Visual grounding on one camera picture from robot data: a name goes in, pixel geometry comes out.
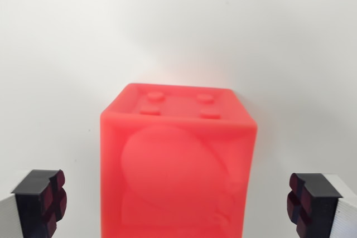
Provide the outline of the black-padded silver gripper right finger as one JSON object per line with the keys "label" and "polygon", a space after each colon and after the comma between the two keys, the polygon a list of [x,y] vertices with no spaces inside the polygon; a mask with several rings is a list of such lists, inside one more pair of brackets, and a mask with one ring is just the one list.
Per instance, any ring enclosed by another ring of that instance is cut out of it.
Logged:
{"label": "black-padded silver gripper right finger", "polygon": [[293,173],[287,213],[299,237],[356,237],[356,193],[335,174]]}

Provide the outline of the black-padded silver gripper left finger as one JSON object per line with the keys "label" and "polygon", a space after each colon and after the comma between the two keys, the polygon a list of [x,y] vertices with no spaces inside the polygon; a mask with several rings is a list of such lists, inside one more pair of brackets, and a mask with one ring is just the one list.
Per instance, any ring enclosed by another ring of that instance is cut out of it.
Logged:
{"label": "black-padded silver gripper left finger", "polygon": [[12,182],[18,184],[1,194],[1,237],[53,237],[67,207],[64,172],[33,169],[1,177],[1,185]]}

